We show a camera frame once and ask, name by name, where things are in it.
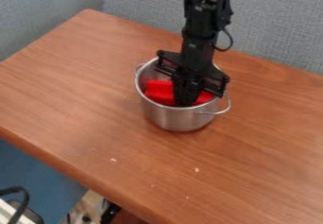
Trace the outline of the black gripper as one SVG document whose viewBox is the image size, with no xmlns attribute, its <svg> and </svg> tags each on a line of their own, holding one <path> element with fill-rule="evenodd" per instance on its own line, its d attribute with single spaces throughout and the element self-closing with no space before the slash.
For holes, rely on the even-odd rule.
<svg viewBox="0 0 323 224">
<path fill-rule="evenodd" d="M 186 30 L 181 31 L 182 42 L 178 52 L 157 50 L 155 70 L 170 77 L 173 100 L 181 107 L 190 106 L 202 91 L 222 97 L 229 77 L 213 64 L 218 31 L 205 38 L 193 38 Z"/>
</svg>

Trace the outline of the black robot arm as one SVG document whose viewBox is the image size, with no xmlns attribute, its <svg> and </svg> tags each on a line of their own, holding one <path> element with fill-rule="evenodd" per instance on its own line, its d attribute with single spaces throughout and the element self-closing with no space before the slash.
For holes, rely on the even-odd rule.
<svg viewBox="0 0 323 224">
<path fill-rule="evenodd" d="M 189 107 L 202 91 L 222 97 L 228 75 L 213 64 L 218 33 L 230 24 L 229 0 L 182 0 L 185 23 L 181 28 L 180 52 L 158 50 L 157 70 L 170 77 L 173 101 Z"/>
</svg>

